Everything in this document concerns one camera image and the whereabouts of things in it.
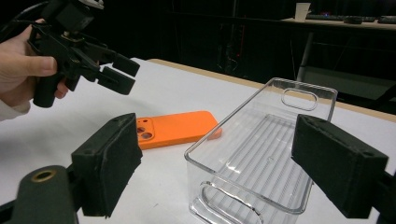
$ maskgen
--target desk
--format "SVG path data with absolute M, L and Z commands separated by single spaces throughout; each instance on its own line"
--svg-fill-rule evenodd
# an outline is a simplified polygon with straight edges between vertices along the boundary
M 33 106 L 27 116 L 0 123 L 0 204 L 15 199 L 18 184 L 31 171 L 52 164 L 68 166 L 70 154 L 108 120 L 135 112 L 138 117 L 193 110 L 209 110 L 220 121 L 253 92 L 257 83 L 202 70 L 171 67 L 159 60 L 134 59 L 141 65 L 128 96 L 119 95 L 82 79 L 75 92 L 49 109 Z M 396 170 L 396 118 L 368 116 L 337 105 L 332 122 L 390 156 L 387 172 Z M 188 209 L 187 163 L 184 152 L 192 144 L 143 151 L 116 209 L 109 219 L 84 217 L 88 223 L 200 224 Z M 368 220 L 348 220 L 314 185 L 306 211 L 297 223 L 375 223 L 373 209 Z
M 378 23 L 377 21 L 374 22 L 363 22 L 362 24 L 347 24 L 344 23 L 343 21 L 315 21 L 315 20 L 305 20 L 304 22 L 300 21 L 295 21 L 293 18 L 288 18 L 283 21 L 286 22 L 292 22 L 292 23 L 305 23 L 307 25 L 322 25 L 323 27 L 328 27 L 328 28 L 342 28 L 342 29 L 351 29 L 351 34 L 353 35 L 359 35 L 359 29 L 367 30 L 367 31 L 375 31 L 377 30 L 378 32 L 395 32 L 396 31 L 396 24 L 384 24 L 384 23 Z M 305 67 L 308 62 L 308 57 L 310 54 L 311 46 L 313 43 L 313 38 L 314 38 L 314 32 L 315 29 L 309 32 L 308 38 L 305 44 L 305 50 L 304 50 L 304 56 L 302 58 L 302 61 L 300 63 L 300 68 L 298 71 L 298 75 L 296 80 L 298 81 L 304 81 L 304 75 L 305 75 Z

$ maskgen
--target finger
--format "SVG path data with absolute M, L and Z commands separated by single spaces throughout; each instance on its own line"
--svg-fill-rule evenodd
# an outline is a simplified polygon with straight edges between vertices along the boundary
M 57 72 L 53 57 L 12 55 L 7 58 L 7 74 L 11 77 L 48 77 Z
M 67 93 L 67 92 L 69 91 L 69 89 L 68 89 L 68 88 L 66 87 L 66 85 L 65 85 L 65 82 L 66 82 L 66 78 L 62 79 L 62 80 L 58 83 L 58 85 L 57 85 L 58 91 L 64 92 L 64 93 Z
M 66 96 L 66 92 L 61 92 L 59 90 L 56 90 L 54 95 L 58 99 L 63 99 Z

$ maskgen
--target cable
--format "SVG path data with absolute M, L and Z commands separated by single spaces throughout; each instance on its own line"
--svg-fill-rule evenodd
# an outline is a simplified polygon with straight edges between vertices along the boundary
M 32 15 L 35 15 L 37 12 L 40 12 L 46 5 L 48 1 L 35 4 L 31 7 L 26 8 L 22 12 L 20 12 L 17 16 L 15 16 L 10 22 L 4 24 L 0 30 L 0 43 L 9 39 L 10 34 L 21 24 L 32 24 L 34 21 L 26 21 Z

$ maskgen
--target sleeve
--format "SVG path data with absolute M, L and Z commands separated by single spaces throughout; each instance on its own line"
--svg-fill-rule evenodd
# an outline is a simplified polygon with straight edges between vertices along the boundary
M 15 119 L 18 116 L 25 115 L 30 110 L 30 103 L 26 102 L 23 105 L 9 106 L 0 100 L 0 121 L 5 119 Z

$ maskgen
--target orange phone case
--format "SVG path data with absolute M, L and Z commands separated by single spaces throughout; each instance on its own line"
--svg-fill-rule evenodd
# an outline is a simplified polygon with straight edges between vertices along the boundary
M 141 149 L 167 147 L 196 142 L 212 130 L 218 122 L 204 110 L 136 120 L 138 143 Z M 209 139 L 221 136 L 214 132 Z

